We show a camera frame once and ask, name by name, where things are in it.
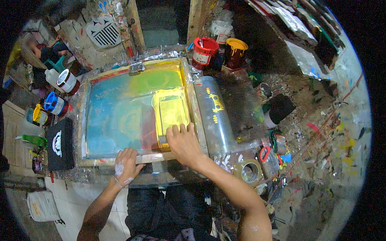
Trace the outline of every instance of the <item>tiled floor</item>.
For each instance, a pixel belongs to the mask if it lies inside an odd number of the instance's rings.
[[[64,180],[54,179],[54,183],[52,183],[51,179],[46,177],[45,181],[47,189],[54,194],[60,217],[66,223],[66,226],[56,224],[60,236],[63,241],[76,241],[87,208],[99,196],[103,188],[83,183],[66,182],[66,189]],[[125,241],[130,237],[130,231],[125,224],[126,205],[127,189],[123,189],[116,197],[107,224],[99,234],[101,241]]]

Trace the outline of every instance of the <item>person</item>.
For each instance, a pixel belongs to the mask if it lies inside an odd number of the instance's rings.
[[[193,123],[188,125],[188,129],[181,124],[180,131],[177,125],[168,128],[166,140],[179,163],[206,176],[243,210],[238,240],[272,240],[271,222],[263,200],[253,188],[203,154]],[[78,234],[79,241],[98,240],[115,197],[145,166],[135,165],[136,155],[137,151],[132,148],[119,151],[115,160],[115,176],[110,178],[106,189],[87,209]],[[204,196],[196,189],[183,185],[168,188],[165,199],[158,189],[129,189],[127,206],[125,223],[131,234],[128,240],[216,240],[208,234]]]
[[[48,46],[45,44],[36,44],[34,39],[28,41],[28,46],[34,52],[35,56],[40,59],[42,63],[46,62],[47,59],[50,59],[52,62],[56,63],[59,61],[59,58],[68,53],[68,48],[64,43],[59,42],[60,36],[58,35],[52,43]]]

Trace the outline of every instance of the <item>black box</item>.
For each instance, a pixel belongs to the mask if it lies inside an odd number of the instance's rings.
[[[73,123],[69,118],[47,128],[48,170],[60,171],[74,168]]]

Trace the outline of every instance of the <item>bracelet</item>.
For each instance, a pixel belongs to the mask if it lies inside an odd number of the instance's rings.
[[[116,177],[114,177],[115,181],[118,183],[118,185],[120,185],[121,188],[125,188],[124,186],[122,186],[122,184],[117,180]]]

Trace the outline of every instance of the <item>tape roll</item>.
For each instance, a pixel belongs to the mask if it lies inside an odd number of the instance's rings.
[[[264,178],[261,166],[255,159],[239,162],[233,170],[233,175],[245,181],[251,187],[256,187],[259,181]]]

